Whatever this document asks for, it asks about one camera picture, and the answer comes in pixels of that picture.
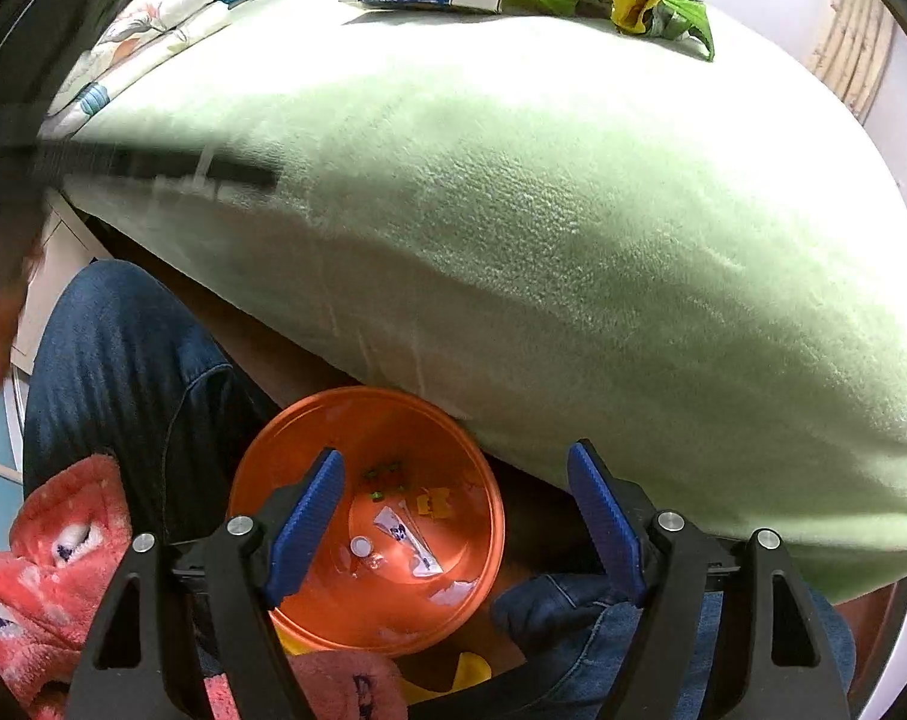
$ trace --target green blanket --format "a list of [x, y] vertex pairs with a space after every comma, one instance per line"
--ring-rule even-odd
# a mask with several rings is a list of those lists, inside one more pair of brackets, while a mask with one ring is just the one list
[[830, 91], [711, 11], [605, 23], [258, 0], [81, 137], [280, 160], [271, 196], [71, 199], [556, 485], [589, 437], [834, 600], [907, 573], [907, 214]]

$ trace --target denim pants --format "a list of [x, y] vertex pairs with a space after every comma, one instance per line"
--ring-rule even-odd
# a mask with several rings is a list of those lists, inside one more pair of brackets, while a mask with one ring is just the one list
[[[202, 538], [223, 521], [236, 466], [277, 410], [166, 288], [129, 263], [97, 262], [65, 290], [37, 353], [25, 494], [102, 452], [121, 468], [134, 533]], [[849, 686], [853, 637], [823, 598], [815, 600]], [[719, 602], [719, 594], [705, 596], [677, 720], [698, 712]], [[492, 614], [527, 663], [417, 704], [412, 720], [593, 720], [639, 619], [596, 575], [526, 581], [495, 599]]]

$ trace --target silver screw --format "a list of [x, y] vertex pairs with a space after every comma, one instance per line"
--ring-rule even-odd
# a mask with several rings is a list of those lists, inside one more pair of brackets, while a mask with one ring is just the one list
[[141, 533], [134, 539], [134, 552], [149, 552], [156, 543], [157, 539], [154, 538], [153, 533]]
[[665, 531], [676, 533], [677, 531], [682, 531], [687, 523], [677, 512], [660, 512], [660, 517], [657, 517], [657, 524]]
[[231, 536], [246, 536], [253, 529], [254, 521], [243, 514], [240, 517], [234, 517], [227, 523], [227, 533], [230, 533]]
[[764, 549], [776, 549], [780, 546], [780, 537], [773, 531], [760, 531], [757, 533], [757, 543]]

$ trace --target pink fuzzy fabric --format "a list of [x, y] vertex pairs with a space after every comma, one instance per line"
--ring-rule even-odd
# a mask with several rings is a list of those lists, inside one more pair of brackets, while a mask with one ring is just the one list
[[[60, 720], [100, 599], [130, 544], [116, 463], [93, 456], [30, 495], [0, 552], [0, 674], [34, 720]], [[318, 720], [403, 720], [397, 666], [366, 653], [292, 659]], [[236, 720], [224, 677], [207, 680], [215, 720]]]

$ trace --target beige curtain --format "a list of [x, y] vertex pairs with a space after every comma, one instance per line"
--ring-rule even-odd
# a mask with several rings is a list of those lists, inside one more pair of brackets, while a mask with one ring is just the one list
[[895, 20], [881, 0], [832, 0], [831, 18], [807, 69], [862, 124], [887, 69]]

